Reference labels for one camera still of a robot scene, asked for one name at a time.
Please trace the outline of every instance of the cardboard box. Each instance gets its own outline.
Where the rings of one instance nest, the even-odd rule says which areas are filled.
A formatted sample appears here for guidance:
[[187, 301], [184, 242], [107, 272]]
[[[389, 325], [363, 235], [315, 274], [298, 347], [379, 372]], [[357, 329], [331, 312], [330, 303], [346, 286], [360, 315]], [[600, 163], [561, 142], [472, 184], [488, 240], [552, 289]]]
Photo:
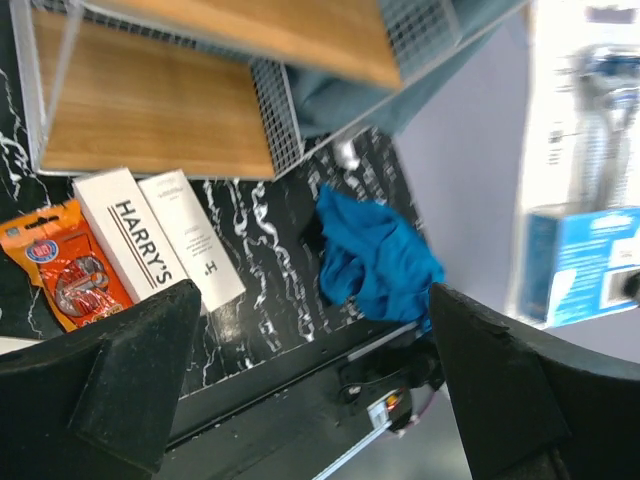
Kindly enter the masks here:
[[203, 313], [243, 293], [244, 285], [182, 171], [138, 185], [187, 275], [200, 289]]
[[640, 208], [529, 216], [520, 312], [558, 327], [636, 308], [623, 288], [640, 272]]
[[128, 169], [76, 178], [73, 191], [135, 303], [187, 278]]

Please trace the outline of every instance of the wooden board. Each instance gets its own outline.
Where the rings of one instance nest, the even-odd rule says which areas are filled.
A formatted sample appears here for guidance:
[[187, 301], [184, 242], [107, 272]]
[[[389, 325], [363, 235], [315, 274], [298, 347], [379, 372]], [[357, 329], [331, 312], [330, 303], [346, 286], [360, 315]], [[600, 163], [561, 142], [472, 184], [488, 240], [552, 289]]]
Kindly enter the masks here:
[[[34, 11], [45, 96], [65, 17]], [[42, 167], [273, 178], [249, 67], [83, 23]]]
[[277, 60], [400, 89], [377, 0], [96, 0], [113, 11]]

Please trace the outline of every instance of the gray wall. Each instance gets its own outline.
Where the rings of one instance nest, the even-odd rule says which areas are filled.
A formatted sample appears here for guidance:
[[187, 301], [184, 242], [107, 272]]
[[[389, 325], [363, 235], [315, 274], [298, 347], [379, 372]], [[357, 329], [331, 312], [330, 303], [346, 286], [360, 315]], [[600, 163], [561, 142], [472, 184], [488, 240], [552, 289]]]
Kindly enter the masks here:
[[[507, 293], [528, 83], [526, 34], [511, 18], [396, 139], [449, 283], [496, 310]], [[640, 362], [636, 311], [553, 334]], [[450, 403], [439, 396], [400, 440], [380, 440], [332, 480], [470, 479]]]

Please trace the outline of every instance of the blue logo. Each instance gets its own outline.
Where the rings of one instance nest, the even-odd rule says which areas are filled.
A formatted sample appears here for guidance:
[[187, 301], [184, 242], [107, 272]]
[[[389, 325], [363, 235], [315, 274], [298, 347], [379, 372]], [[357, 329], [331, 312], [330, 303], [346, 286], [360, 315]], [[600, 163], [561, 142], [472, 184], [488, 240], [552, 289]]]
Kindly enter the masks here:
[[26, 254], [32, 262], [47, 263], [58, 256], [58, 245], [53, 240], [45, 240], [28, 247]]

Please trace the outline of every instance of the snack package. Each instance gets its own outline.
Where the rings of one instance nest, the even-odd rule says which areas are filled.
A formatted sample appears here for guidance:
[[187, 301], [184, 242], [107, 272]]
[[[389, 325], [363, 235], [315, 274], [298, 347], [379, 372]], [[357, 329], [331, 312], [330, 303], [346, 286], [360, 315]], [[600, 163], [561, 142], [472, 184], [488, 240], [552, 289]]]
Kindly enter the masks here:
[[133, 305], [76, 200], [0, 225], [0, 244], [67, 332]]

